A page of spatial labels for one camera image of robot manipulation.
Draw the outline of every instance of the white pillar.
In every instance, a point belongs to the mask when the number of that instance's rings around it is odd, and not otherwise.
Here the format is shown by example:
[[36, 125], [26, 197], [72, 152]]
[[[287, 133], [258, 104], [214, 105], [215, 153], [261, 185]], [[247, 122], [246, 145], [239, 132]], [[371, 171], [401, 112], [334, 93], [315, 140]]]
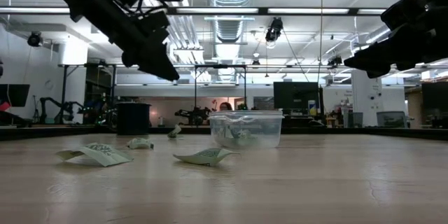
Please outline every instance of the white pillar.
[[363, 113], [363, 126], [378, 126], [377, 112], [383, 111], [382, 82], [361, 70], [351, 72], [353, 112]]
[[[88, 44], [77, 38], [71, 38], [66, 43], [59, 45], [59, 63], [60, 64], [85, 64], [87, 63]], [[79, 102], [84, 104], [85, 97], [85, 75], [87, 69], [83, 66], [74, 70], [75, 66], [70, 66], [66, 79], [66, 102]], [[83, 122], [83, 115], [77, 114], [78, 107], [73, 107], [73, 121], [75, 123]]]

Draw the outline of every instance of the person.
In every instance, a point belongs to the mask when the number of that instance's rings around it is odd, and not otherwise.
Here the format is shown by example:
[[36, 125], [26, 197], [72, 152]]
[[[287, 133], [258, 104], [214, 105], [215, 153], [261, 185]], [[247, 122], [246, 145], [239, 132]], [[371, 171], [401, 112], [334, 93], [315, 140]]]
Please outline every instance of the person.
[[227, 111], [227, 110], [233, 110], [232, 105], [228, 102], [223, 102], [221, 105], [219, 105], [219, 111]]

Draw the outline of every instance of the folded paper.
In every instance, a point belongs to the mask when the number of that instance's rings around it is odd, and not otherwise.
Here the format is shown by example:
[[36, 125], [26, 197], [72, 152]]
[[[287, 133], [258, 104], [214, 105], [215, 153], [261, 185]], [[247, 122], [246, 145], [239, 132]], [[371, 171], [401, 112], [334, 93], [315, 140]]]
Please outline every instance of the folded paper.
[[178, 134], [181, 130], [182, 130], [181, 127], [180, 127], [179, 125], [176, 125], [176, 126], [174, 127], [174, 129], [173, 129], [170, 133], [168, 133], [168, 138], [169, 138], [169, 139], [175, 139], [175, 138], [177, 137], [177, 134]]
[[79, 148], [78, 150], [63, 150], [56, 153], [56, 155], [63, 161], [67, 161], [81, 155], [87, 155], [89, 158], [98, 161], [98, 163], [104, 167], [130, 162], [134, 159], [130, 155], [116, 150], [108, 144], [102, 143], [91, 143]]
[[175, 158], [195, 165], [216, 166], [223, 158], [230, 154], [239, 154], [223, 148], [209, 148], [194, 155], [173, 155]]
[[151, 150], [154, 150], [154, 144], [151, 143], [149, 139], [142, 138], [134, 138], [127, 143], [127, 147], [130, 149], [149, 148]]

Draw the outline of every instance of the light fixture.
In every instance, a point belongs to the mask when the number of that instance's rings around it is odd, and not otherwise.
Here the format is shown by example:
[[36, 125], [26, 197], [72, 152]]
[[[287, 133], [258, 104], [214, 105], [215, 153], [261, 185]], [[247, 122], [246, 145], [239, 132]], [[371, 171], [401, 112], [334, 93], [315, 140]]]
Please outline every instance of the light fixture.
[[254, 17], [204, 17], [205, 21], [255, 21]]
[[219, 8], [177, 8], [177, 13], [238, 13], [238, 14], [254, 14], [258, 13], [258, 8], [241, 8], [241, 7], [219, 7]]
[[347, 14], [347, 8], [268, 8], [269, 14]]
[[382, 14], [386, 9], [360, 9], [358, 10], [358, 14], [361, 15], [380, 15]]
[[54, 14], [54, 15], [68, 15], [70, 14], [69, 8], [58, 7], [1, 7], [0, 14], [16, 14], [16, 15], [33, 15], [33, 14]]

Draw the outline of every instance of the plastic lid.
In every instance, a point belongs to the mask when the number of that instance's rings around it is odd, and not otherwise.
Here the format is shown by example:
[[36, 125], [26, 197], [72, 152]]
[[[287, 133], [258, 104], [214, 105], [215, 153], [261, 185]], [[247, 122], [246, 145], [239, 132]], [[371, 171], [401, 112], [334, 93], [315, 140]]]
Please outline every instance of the plastic lid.
[[232, 118], [242, 117], [245, 118], [284, 118], [282, 111], [218, 111], [210, 113], [209, 118], [221, 118], [222, 116], [230, 116]]

